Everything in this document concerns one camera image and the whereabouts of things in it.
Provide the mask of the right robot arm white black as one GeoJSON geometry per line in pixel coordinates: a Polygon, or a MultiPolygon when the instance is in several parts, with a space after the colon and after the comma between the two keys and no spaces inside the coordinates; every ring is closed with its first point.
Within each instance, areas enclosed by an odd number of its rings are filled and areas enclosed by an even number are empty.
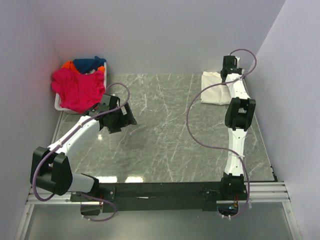
{"type": "Polygon", "coordinates": [[[230,200],[238,193],[244,193],[245,171],[241,160],[248,129],[251,127],[256,101],[246,91],[243,82],[243,69],[239,67],[239,58],[234,55],[223,57],[220,76],[227,86],[231,97],[224,123],[228,130],[228,157],[224,169],[219,193],[230,200]]]}

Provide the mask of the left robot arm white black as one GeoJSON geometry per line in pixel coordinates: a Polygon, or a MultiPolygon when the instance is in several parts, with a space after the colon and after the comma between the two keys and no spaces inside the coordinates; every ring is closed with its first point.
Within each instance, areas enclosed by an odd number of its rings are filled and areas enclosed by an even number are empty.
{"type": "Polygon", "coordinates": [[[88,201],[96,200],[101,194],[99,180],[83,173],[73,173],[71,160],[83,144],[102,129],[114,134],[136,124],[127,101],[121,103],[119,97],[104,94],[101,102],[87,109],[59,140],[33,152],[30,173],[33,191],[42,189],[58,196],[80,192],[88,201]]]}

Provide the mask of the white t shirt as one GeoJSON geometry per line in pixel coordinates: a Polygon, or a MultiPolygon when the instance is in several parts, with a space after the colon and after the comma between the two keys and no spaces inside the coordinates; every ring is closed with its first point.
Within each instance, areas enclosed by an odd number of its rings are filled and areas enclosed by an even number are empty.
{"type": "MultiPolygon", "coordinates": [[[[222,83],[221,76],[218,72],[204,71],[201,76],[201,89],[208,86],[222,83]]],[[[200,95],[200,102],[202,104],[214,105],[229,105],[231,102],[231,95],[226,85],[218,85],[203,91],[200,95]]]]}

